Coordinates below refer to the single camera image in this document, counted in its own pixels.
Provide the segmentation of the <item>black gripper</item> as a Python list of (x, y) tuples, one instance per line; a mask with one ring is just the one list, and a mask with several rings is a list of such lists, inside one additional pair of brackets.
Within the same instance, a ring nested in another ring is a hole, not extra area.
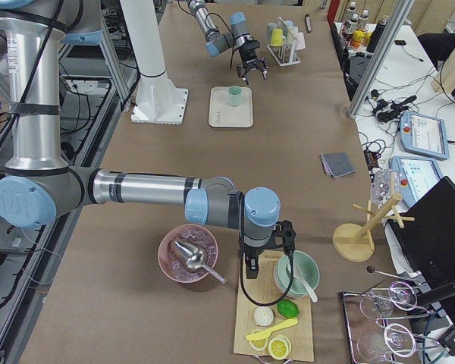
[(249, 280), (257, 279), (259, 273), (258, 257), (267, 249), (282, 249), (289, 260), (292, 260), (296, 249), (295, 237), (296, 232), (293, 229), (292, 222), (288, 220), (277, 221), (268, 238), (261, 240), (261, 244), (257, 246), (254, 246), (254, 242), (249, 242), (248, 236), (243, 233), (240, 238), (240, 246), (246, 266), (246, 278)]
[(249, 40), (239, 48), (242, 64), (237, 65), (237, 76), (249, 85), (247, 71), (258, 70), (264, 80), (268, 77), (268, 65), (264, 57), (258, 58), (256, 50), (260, 47), (258, 40)]

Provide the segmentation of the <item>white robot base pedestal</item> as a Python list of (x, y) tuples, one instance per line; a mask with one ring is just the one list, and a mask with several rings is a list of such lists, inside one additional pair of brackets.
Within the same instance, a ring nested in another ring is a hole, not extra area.
[(180, 125), (188, 90), (170, 80), (152, 1), (121, 1), (140, 81), (131, 120), (135, 123)]

